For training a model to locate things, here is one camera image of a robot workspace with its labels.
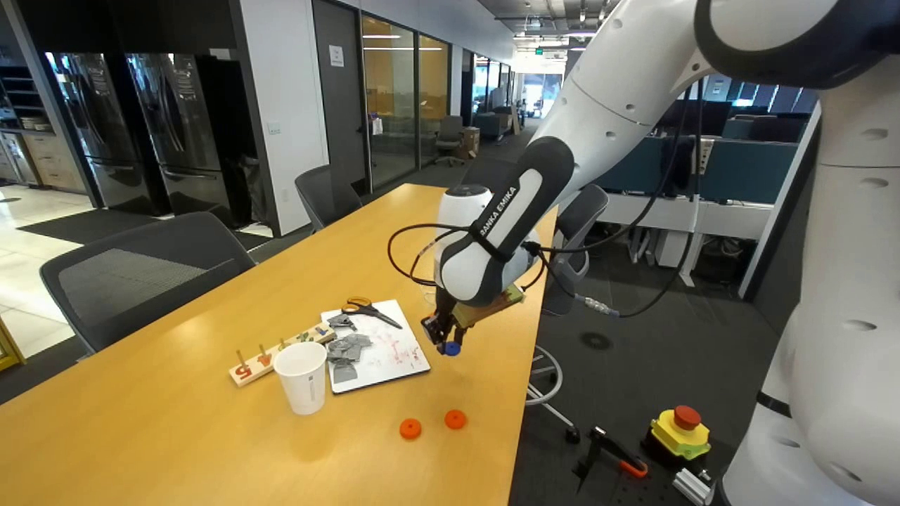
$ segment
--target robotic arm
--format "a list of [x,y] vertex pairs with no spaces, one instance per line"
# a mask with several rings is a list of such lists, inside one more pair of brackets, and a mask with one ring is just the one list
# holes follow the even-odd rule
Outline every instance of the robotic arm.
[[458,231],[438,242],[434,339],[456,353],[452,305],[501,298],[534,259],[534,221],[613,169],[703,73],[815,86],[805,291],[763,387],[787,409],[755,409],[726,491],[733,503],[900,503],[895,52],[897,0],[622,0],[516,177],[493,197],[448,194],[442,221]]

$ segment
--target paper cup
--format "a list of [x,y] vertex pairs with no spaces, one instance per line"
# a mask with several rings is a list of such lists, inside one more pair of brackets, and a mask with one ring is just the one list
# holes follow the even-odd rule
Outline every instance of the paper cup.
[[317,343],[293,343],[272,357],[289,409],[312,416],[326,402],[326,349]]

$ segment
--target glass wall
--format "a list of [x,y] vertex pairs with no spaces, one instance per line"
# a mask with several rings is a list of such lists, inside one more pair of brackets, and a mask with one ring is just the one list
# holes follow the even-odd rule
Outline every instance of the glass wall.
[[451,45],[420,33],[420,153],[435,156],[435,134],[451,113]]
[[359,16],[372,191],[428,166],[451,113],[451,45]]
[[362,16],[362,85],[372,137],[369,186],[416,169],[416,33]]

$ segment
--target black cable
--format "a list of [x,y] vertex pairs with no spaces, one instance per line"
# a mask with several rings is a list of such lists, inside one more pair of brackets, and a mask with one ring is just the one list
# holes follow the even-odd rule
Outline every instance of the black cable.
[[442,227],[444,234],[466,231],[466,227],[456,227],[456,225],[444,225],[444,221],[414,221],[414,225],[404,225],[404,227],[393,231],[392,238],[389,238],[389,262],[392,262],[392,266],[393,266],[403,277],[409,277],[409,281],[414,281],[414,284],[423,284],[423,287],[435,287],[435,281],[434,281],[434,277],[416,277],[414,269],[403,269],[403,266],[396,263],[396,259],[393,259],[393,242],[396,242],[396,236],[403,236],[403,234],[410,234],[410,231],[434,231],[434,227]]
[[[697,82],[697,146],[701,146],[701,134],[703,134],[703,78]],[[691,198],[697,194],[701,194],[697,156],[691,156]],[[634,312],[617,312],[617,316],[639,316],[639,315],[649,312],[659,301],[665,301],[665,294],[673,291],[673,287],[674,287],[674,281],[679,281],[679,274],[681,274],[681,269],[687,263],[687,255],[690,255],[691,245],[696,245],[696,231],[687,236],[681,259],[679,259],[669,281],[645,305],[639,305]]]
[[[673,177],[673,169],[674,169],[674,162],[679,162],[679,139],[681,139],[681,134],[684,134],[684,123],[687,123],[687,113],[681,113],[679,114],[679,128],[674,128],[674,134],[673,134],[673,142],[674,142],[674,152],[673,152],[673,156],[666,160],[666,169],[665,169],[665,173],[662,173],[662,186]],[[603,238],[596,238],[596,242],[589,242],[589,245],[579,245],[579,246],[539,246],[544,253],[584,253],[584,250],[596,250],[596,246],[603,246],[603,245],[610,245],[610,242],[617,242],[620,236],[624,236],[627,231],[634,231],[634,227],[639,227],[641,221],[645,221],[645,217],[653,211],[653,205],[655,205],[655,194],[648,198],[648,205],[641,208],[641,212],[636,217],[636,219],[629,219],[627,225],[622,225],[620,231],[613,231],[610,236],[603,236]]]
[[539,281],[544,273],[551,273],[551,262],[544,253],[537,253],[537,259],[539,259],[539,269],[534,277],[530,277],[530,284],[524,284],[524,291],[530,291]]
[[[681,125],[679,125],[679,132],[674,132],[674,153],[673,153],[673,160],[679,156],[679,137],[681,137],[681,128],[684,128],[684,117],[687,117],[687,114],[681,114]],[[703,82],[697,82],[697,137],[701,137],[701,134],[703,134]],[[701,189],[697,189],[697,156],[691,156],[691,198],[696,198],[697,194],[701,194]],[[673,291],[673,287],[674,287],[674,281],[679,281],[679,274],[681,274],[681,269],[684,269],[684,263],[687,263],[687,255],[690,255],[691,245],[696,245],[696,231],[687,236],[687,245],[684,245],[684,250],[681,250],[679,266],[673,269],[669,281],[666,281],[645,305],[629,308],[629,312],[613,308],[613,305],[608,305],[608,304],[600,304],[596,298],[589,298],[589,294],[583,294],[583,291],[566,288],[566,281],[559,281],[559,287],[563,287],[572,298],[576,298],[576,301],[583,301],[584,305],[594,305],[594,308],[600,308],[600,312],[606,312],[606,315],[613,315],[613,316],[639,316],[639,315],[649,312],[666,291]]]
[[423,255],[434,246],[434,245],[438,245],[444,236],[451,236],[451,234],[458,234],[458,231],[444,231],[444,234],[438,234],[435,238],[430,238],[420,253],[416,253],[416,259],[414,259],[414,263],[410,263],[410,274],[416,274],[416,269],[420,269],[420,262],[423,262]]

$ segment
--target black chair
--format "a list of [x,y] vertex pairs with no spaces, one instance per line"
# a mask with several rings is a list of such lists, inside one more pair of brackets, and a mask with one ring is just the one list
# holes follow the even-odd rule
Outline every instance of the black chair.
[[182,212],[51,259],[39,274],[91,352],[251,269],[215,212]]
[[359,194],[351,186],[337,183],[328,166],[303,170],[295,186],[314,231],[362,205]]
[[[555,246],[559,246],[559,250],[583,246],[596,217],[606,211],[606,205],[608,205],[606,191],[600,186],[584,186],[583,194],[559,212]],[[551,277],[548,277],[546,312],[563,315],[573,304],[576,281],[584,277],[590,269],[590,253],[589,250],[555,253],[548,269],[551,269]],[[563,409],[556,409],[551,404],[551,398],[559,391],[563,391],[563,364],[551,352],[537,346],[527,404],[530,406],[539,404],[555,419],[559,419],[566,423],[566,442],[576,444],[579,428]]]

